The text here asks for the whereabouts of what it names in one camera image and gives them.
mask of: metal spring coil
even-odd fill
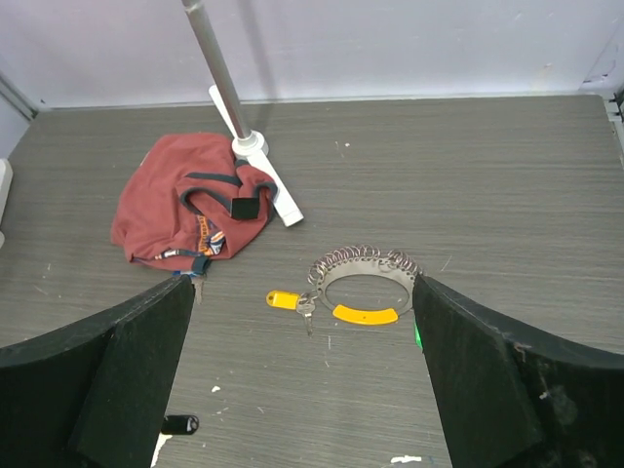
[[[381,249],[363,244],[341,247],[317,259],[308,271],[308,283],[316,285],[322,282],[330,271],[347,261],[371,260],[378,260],[380,265],[388,265],[390,268],[405,271],[413,279],[422,272],[416,261],[402,251],[394,250],[388,254],[382,254]]]

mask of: yellow key fob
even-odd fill
[[[266,303],[279,309],[295,310],[298,301],[296,292],[272,291],[266,295]]]
[[[388,325],[399,320],[399,314],[394,309],[358,310],[338,304],[333,309],[336,319],[356,325]]]

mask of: metal rod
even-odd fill
[[[203,0],[182,0],[184,10],[188,16],[188,20],[191,23],[199,47],[204,54],[208,68],[214,78],[214,83],[218,88],[227,113],[230,116],[234,130],[236,131],[236,137],[238,139],[248,138],[252,131],[247,124],[247,121],[243,117],[241,111],[241,103],[232,83],[232,77],[227,69],[225,59],[218,46],[213,26],[206,13]]]

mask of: white paint chip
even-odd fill
[[[152,456],[152,468],[154,468],[154,466],[156,466],[156,462],[158,461],[158,454],[160,453],[161,448],[165,445],[165,442],[168,441],[171,437],[171,435],[164,435],[164,434],[159,434],[158,435],[158,441],[156,442],[156,449],[154,450],[154,456]]]
[[[413,461],[422,461],[422,456],[395,456],[390,460],[390,463],[411,463]]]

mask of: white stand foot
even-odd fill
[[[9,161],[6,159],[0,159],[0,224],[2,223],[2,215],[4,214],[4,208],[7,205],[7,198],[9,197],[9,187],[11,187],[11,180],[13,179],[13,169]],[[4,244],[4,234],[0,231],[0,248]]]
[[[278,190],[275,200],[273,201],[273,205],[286,227],[290,227],[300,222],[303,219],[303,214],[294,202],[294,199],[288,189],[277,175],[277,172],[273,169],[273,165],[267,158],[269,146],[264,136],[260,132],[252,131],[252,134],[248,138],[237,138],[234,126],[232,125],[232,121],[227,113],[227,110],[225,109],[225,105],[223,104],[223,99],[221,99],[221,94],[219,93],[218,88],[216,86],[211,86],[209,93],[219,114],[221,114],[221,117],[225,121],[225,125],[227,125],[230,133],[234,136],[234,140],[232,141],[232,151],[234,151],[236,157],[238,159],[245,159],[249,161],[252,166],[269,174],[273,180],[275,180]]]

